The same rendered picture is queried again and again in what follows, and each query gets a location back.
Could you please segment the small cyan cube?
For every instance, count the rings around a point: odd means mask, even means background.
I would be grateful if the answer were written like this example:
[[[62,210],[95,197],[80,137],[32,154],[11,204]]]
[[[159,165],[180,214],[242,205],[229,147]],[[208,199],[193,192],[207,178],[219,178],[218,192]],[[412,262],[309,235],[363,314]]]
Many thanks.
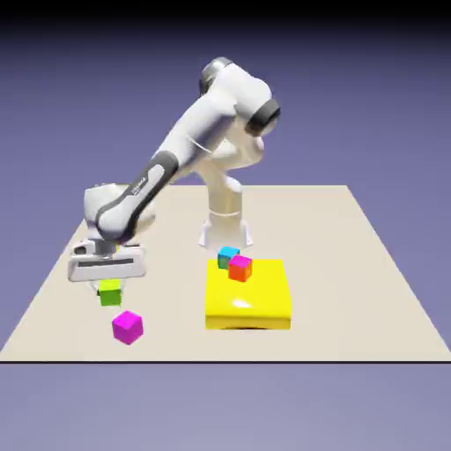
[[[238,248],[224,246],[218,251],[218,267],[227,270],[229,262],[240,253]]]

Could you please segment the small orange cube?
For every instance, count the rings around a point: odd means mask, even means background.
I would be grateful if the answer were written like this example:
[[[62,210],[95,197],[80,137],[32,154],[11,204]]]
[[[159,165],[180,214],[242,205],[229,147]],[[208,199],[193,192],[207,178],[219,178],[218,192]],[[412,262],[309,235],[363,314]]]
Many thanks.
[[[252,275],[253,261],[243,255],[235,255],[228,263],[228,277],[239,282],[246,282]]]

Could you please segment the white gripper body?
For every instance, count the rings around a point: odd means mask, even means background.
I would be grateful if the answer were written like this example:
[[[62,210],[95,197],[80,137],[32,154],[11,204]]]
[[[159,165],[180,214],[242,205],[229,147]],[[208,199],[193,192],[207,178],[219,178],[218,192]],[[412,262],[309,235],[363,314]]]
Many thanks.
[[[119,247],[113,254],[95,254],[95,248],[77,245],[70,253],[71,282],[142,277],[146,273],[145,251],[139,245]]]

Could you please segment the small green cube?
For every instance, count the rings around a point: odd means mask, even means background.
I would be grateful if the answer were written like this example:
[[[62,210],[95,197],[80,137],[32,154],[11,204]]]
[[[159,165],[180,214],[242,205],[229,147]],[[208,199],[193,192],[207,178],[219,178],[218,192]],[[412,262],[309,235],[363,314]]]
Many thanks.
[[[120,306],[122,304],[121,280],[100,280],[97,294],[103,307]]]

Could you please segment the small magenta cube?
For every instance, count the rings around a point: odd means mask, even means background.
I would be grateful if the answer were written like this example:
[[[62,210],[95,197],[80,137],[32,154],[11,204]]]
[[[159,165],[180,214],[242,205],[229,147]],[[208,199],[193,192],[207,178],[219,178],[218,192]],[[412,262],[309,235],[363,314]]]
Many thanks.
[[[144,334],[143,319],[131,311],[123,311],[112,320],[114,338],[131,345]]]

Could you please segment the large yellow box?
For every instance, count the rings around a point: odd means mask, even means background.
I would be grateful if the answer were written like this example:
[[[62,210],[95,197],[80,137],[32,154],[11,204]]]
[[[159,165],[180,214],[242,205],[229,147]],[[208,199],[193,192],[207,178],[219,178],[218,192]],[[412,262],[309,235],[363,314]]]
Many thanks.
[[[207,329],[289,329],[292,300],[285,266],[278,259],[254,259],[252,274],[242,282],[229,278],[215,260],[207,265]]]

